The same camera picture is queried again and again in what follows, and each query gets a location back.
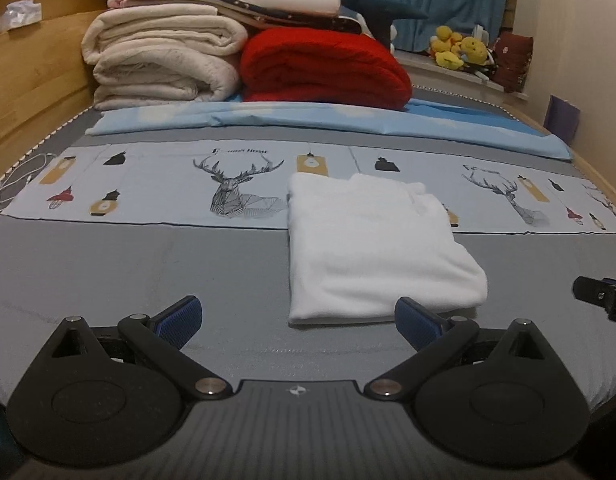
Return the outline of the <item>white t-shirt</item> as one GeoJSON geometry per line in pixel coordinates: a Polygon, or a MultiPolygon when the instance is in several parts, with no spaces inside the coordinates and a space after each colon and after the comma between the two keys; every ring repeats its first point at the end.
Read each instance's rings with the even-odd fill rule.
{"type": "Polygon", "coordinates": [[[487,299],[485,271],[419,182],[294,174],[287,229],[292,325],[388,322],[401,297],[434,312],[487,299]]]}

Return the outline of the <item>purple box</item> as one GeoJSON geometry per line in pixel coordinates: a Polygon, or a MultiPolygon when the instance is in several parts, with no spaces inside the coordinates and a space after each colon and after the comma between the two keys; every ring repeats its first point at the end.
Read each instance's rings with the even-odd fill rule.
{"type": "Polygon", "coordinates": [[[572,103],[550,96],[543,127],[570,145],[575,139],[579,126],[580,109],[572,103]]]}

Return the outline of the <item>light blue pillowcase sheet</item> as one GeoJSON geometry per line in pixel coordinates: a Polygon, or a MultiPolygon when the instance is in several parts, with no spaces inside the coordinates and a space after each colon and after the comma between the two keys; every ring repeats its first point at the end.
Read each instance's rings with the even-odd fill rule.
{"type": "Polygon", "coordinates": [[[311,102],[185,102],[108,110],[88,136],[202,127],[294,127],[443,140],[572,160],[558,136],[517,119],[412,99],[403,110],[311,102]]]}

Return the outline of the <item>dark red plush cushion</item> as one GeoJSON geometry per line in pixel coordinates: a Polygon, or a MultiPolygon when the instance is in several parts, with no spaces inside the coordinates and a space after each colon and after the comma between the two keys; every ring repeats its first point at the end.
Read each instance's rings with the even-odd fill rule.
{"type": "Polygon", "coordinates": [[[492,46],[496,70],[492,80],[505,92],[522,92],[532,62],[534,38],[502,32],[492,46]]]}

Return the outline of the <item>cream folded blanket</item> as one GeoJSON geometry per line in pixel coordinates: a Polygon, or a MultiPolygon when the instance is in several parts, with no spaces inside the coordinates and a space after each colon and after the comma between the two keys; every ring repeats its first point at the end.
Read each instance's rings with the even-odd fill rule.
{"type": "Polygon", "coordinates": [[[108,10],[81,40],[97,110],[218,102],[241,87],[246,28],[212,6],[164,3],[108,10]]]}

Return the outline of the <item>yellow plush toys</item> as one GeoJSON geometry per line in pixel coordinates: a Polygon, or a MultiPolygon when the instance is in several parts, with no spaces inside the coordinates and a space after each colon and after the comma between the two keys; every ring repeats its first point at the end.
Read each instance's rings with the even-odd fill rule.
{"type": "Polygon", "coordinates": [[[476,25],[469,35],[447,25],[438,26],[428,42],[428,54],[445,70],[465,72],[484,81],[491,80],[497,69],[488,32],[482,25],[476,25]]]}

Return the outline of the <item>red knitted blanket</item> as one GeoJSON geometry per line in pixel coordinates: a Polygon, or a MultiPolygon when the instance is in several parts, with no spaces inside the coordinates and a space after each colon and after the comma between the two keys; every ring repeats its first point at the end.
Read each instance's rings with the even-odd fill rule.
{"type": "Polygon", "coordinates": [[[247,41],[238,73],[243,99],[318,102],[401,110],[411,80],[396,58],[366,36],[275,28],[247,41]]]}

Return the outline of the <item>white tissue pack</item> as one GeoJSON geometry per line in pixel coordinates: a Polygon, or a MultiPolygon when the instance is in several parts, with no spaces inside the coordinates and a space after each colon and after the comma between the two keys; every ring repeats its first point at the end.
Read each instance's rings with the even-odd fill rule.
{"type": "Polygon", "coordinates": [[[42,4],[35,0],[8,3],[0,16],[0,34],[12,29],[37,24],[42,20],[42,4]]]}

